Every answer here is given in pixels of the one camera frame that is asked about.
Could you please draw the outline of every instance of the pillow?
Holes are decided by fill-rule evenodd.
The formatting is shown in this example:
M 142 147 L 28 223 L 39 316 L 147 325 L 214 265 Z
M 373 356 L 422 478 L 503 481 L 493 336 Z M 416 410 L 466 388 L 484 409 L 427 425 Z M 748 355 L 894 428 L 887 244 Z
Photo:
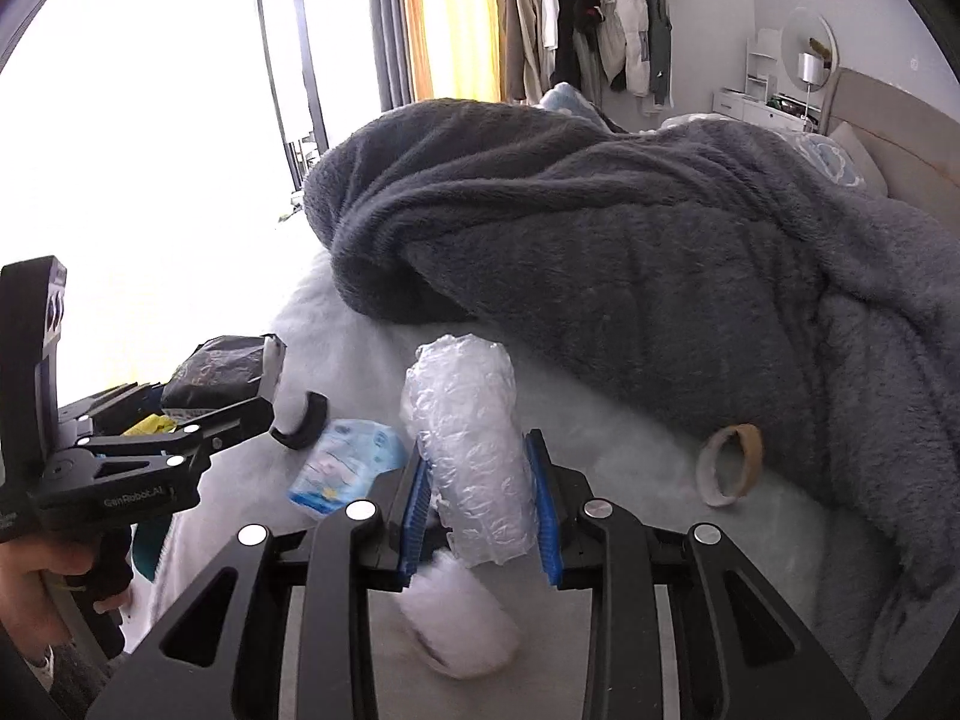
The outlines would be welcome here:
M 890 196 L 890 191 L 887 189 L 887 182 L 886 179 L 883 178 L 883 173 L 880 172 L 880 168 L 877 167 L 874 158 L 867 153 L 867 149 L 864 148 L 863 143 L 860 142 L 860 138 L 856 137 L 856 132 L 853 131 L 853 127 L 843 122 L 843 124 L 840 124 L 840 127 L 834 129 L 830 134 L 830 138 L 833 138 L 834 141 L 840 143 L 840 146 L 843 146 L 844 150 L 850 155 L 851 160 L 853 160 L 853 164 L 863 173 L 863 177 L 867 179 L 867 190 L 870 191 L 870 194 L 874 194 L 877 197 Z
M 790 143 L 793 151 L 837 186 L 859 188 L 873 194 L 867 179 L 856 162 L 853 162 L 853 157 L 833 138 L 815 132 L 794 132 L 789 129 L 775 129 L 772 132 Z
M 683 116 L 675 116 L 672 119 L 666 119 L 663 124 L 659 127 L 660 129 L 673 129 L 674 127 L 679 127 L 681 124 L 689 124 L 690 122 L 708 122 L 712 119 L 717 119 L 717 121 L 735 121 L 728 116 L 724 116 L 722 113 L 686 113 Z

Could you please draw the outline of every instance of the white jacket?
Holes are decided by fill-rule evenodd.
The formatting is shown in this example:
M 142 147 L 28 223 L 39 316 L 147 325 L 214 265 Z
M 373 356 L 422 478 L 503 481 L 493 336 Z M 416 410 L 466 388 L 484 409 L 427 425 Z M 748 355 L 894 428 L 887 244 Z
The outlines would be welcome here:
M 600 59 L 608 81 L 627 68 L 627 91 L 650 93 L 650 44 L 647 0 L 600 0 L 604 22 L 597 32 Z

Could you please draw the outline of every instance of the gray curtain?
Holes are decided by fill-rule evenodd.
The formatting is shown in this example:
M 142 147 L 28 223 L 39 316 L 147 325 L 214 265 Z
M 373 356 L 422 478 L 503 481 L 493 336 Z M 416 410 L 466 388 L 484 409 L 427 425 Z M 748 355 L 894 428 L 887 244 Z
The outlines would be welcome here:
M 370 0 L 373 57 L 384 111 L 414 101 L 403 0 Z

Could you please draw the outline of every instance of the white fur rug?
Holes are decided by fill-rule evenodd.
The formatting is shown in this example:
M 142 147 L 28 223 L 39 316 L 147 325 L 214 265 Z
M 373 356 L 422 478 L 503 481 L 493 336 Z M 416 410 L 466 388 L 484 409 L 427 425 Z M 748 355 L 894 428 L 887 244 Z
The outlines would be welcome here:
M 375 419 L 402 432 L 400 390 L 417 346 L 446 332 L 502 340 L 476 325 L 401 327 L 354 314 L 337 295 L 322 251 L 272 330 L 288 346 L 277 396 L 281 429 L 299 420 L 304 391 L 313 389 L 328 396 L 335 418 Z M 827 523 L 824 509 L 770 471 L 764 471 L 757 487 L 735 506 L 709 509 L 694 484 L 697 442 L 596 394 L 523 349 L 509 343 L 507 348 L 517 374 L 522 427 L 544 431 L 556 464 L 584 471 L 594 493 L 630 509 L 647 524 L 685 531 L 694 522 L 716 523 L 800 617 L 812 619 Z M 284 533 L 313 524 L 285 497 L 303 462 L 301 454 L 268 436 L 214 457 L 200 483 L 202 504 L 174 518 L 147 624 L 170 607 L 242 526 L 258 522 Z M 373 593 L 371 637 L 382 715 L 395 720 L 579 718 L 589 594 L 551 589 L 536 556 L 502 568 L 480 566 L 477 575 L 520 625 L 520 655 L 507 669 L 483 680 L 458 683 L 443 678 L 416 654 L 392 600 Z

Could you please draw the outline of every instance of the curtain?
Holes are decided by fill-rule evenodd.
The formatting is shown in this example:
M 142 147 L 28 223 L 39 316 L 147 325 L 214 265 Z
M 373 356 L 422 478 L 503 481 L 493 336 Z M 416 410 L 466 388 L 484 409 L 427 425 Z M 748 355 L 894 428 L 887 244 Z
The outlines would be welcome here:
M 430 56 L 426 47 L 424 0 L 404 1 L 407 15 L 407 39 L 410 46 L 410 70 L 414 82 L 414 99 L 430 100 L 433 97 L 433 80 L 430 76 Z
M 497 0 L 406 0 L 416 98 L 502 100 Z
M 404 0 L 370 0 L 370 10 L 380 107 L 389 111 L 414 100 Z
M 497 34 L 500 41 L 500 99 L 504 103 L 508 100 L 515 100 L 510 95 L 511 90 L 511 79 L 508 78 L 510 73 L 510 62 L 508 61 L 508 56 L 512 54 L 512 47 L 510 41 L 507 38 L 508 30 L 507 23 L 512 20 L 512 15 L 515 11 L 512 11 L 512 7 L 517 5 L 517 0 L 496 0 L 496 13 L 497 13 Z M 520 26 L 520 15 L 517 14 L 517 27 Z

